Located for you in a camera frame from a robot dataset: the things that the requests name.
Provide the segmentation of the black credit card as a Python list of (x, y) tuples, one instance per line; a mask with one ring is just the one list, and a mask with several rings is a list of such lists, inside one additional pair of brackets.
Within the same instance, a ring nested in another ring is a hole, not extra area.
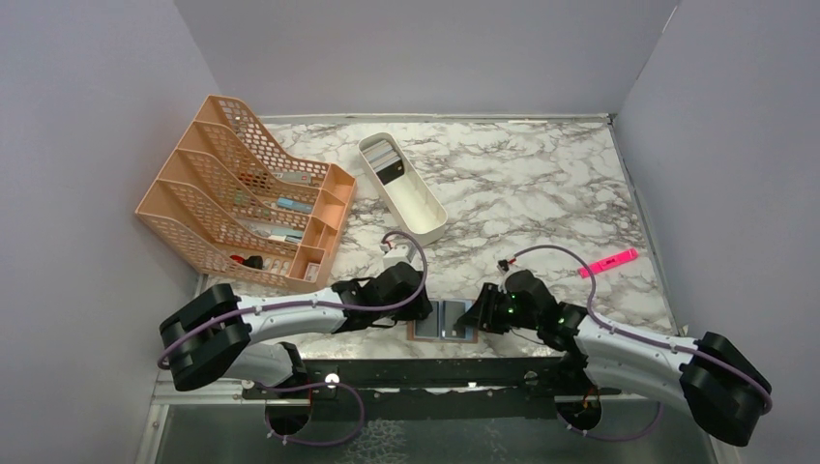
[(423, 320), (414, 322), (413, 336), (415, 339), (438, 339), (439, 331), (439, 309), (438, 302), (431, 303), (431, 311)]
[(466, 310), (461, 301), (445, 301), (442, 307), (442, 336), (446, 339), (465, 339), (466, 330), (454, 328), (454, 322)]

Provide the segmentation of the brown leather card holder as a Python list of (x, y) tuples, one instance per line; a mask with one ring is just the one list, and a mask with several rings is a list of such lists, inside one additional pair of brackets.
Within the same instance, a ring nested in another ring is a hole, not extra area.
[(431, 300), (432, 311), (424, 320), (407, 324), (409, 341), (435, 343), (478, 342), (478, 332), (472, 327), (459, 326), (458, 319), (473, 305), (472, 300)]

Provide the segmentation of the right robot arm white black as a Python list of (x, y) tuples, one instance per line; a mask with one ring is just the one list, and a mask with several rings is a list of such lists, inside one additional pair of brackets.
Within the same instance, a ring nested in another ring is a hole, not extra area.
[(563, 353), (560, 385), (635, 393), (678, 409), (712, 437), (748, 445), (771, 409), (771, 383), (725, 336), (662, 335), (618, 326), (578, 304), (557, 301), (529, 271), (513, 271), (501, 285), (485, 283), (458, 325), (492, 334), (536, 333)]

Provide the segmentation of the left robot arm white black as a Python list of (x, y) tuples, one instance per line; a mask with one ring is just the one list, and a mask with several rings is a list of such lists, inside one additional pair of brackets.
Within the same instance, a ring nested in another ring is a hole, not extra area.
[(234, 378), (292, 396), (303, 387), (305, 369), (285, 337), (363, 331), (381, 319), (423, 320), (432, 310), (426, 278), (426, 269), (399, 262), (376, 277), (270, 301), (245, 300), (231, 285), (217, 284), (161, 323), (158, 366), (170, 372), (179, 392)]

